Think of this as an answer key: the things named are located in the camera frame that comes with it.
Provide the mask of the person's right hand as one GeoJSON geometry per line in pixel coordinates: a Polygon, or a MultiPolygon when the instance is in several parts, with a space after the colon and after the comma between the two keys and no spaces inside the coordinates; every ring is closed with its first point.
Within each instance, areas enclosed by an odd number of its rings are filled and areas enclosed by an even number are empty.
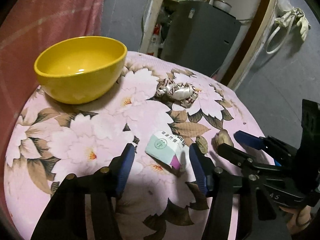
{"type": "Polygon", "coordinates": [[[292,235],[301,232],[312,222],[311,207],[308,205],[302,209],[280,208],[292,215],[291,219],[287,222],[287,228],[292,235]]]}

